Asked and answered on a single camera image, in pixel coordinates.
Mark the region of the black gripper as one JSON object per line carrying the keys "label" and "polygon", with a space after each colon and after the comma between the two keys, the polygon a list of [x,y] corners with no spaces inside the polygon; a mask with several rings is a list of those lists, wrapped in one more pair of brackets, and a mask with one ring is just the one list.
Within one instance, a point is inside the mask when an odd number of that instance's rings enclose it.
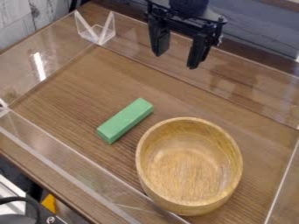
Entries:
{"label": "black gripper", "polygon": [[169,49],[171,31],[192,39],[187,67],[205,60],[211,46],[221,41],[228,20],[209,8],[209,0],[145,0],[151,47],[156,57]]}

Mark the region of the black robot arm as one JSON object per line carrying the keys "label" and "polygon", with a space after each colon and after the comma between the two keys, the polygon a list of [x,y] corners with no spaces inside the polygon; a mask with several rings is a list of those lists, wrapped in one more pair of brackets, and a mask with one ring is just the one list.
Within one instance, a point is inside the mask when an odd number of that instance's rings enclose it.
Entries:
{"label": "black robot arm", "polygon": [[151,48],[155,56],[169,49],[171,32],[191,38],[187,67],[195,69],[207,59],[209,50],[221,41],[228,20],[209,9],[209,0],[145,0]]}

